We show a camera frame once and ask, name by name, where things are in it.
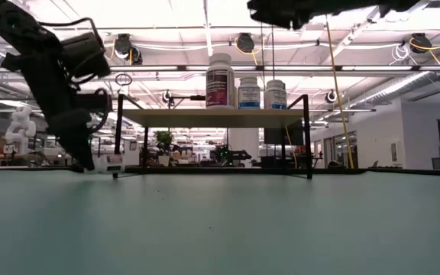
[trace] shelf board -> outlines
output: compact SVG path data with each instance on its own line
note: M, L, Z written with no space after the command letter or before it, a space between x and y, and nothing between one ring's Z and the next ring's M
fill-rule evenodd
M284 128L303 110L123 110L123 116L155 128Z

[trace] white pill bottle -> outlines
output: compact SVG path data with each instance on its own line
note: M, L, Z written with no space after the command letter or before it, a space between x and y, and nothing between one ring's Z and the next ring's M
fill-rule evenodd
M241 78L241 85L238 87L237 95L238 109L260 109L260 88L257 84L257 77Z
M264 109L286 110L286 90L283 81L270 80L264 93Z
M206 108L235 109L234 70L232 58L226 53L210 56L210 67L206 70Z

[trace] white robot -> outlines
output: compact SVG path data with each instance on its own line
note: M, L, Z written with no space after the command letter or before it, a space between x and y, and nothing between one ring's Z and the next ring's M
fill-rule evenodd
M31 112L30 107L18 107L16 112L11 114L12 121L5 134L4 154L28 153L28 138L34 137L37 132L35 122L30 120ZM15 143L19 144L18 150L15 150Z

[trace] potted plant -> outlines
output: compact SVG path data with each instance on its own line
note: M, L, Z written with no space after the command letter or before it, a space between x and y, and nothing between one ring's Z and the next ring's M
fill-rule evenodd
M155 131L154 137L156 138L156 146L160 150L158 156L159 164L168 167L170 159L169 152L171 143L173 142L173 134L169 131Z

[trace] table surface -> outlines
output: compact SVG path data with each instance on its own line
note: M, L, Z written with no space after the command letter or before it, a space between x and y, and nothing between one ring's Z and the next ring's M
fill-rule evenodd
M303 117L303 110L125 109L123 116L143 127L285 128L300 121Z
M440 274L440 176L0 171L0 274Z

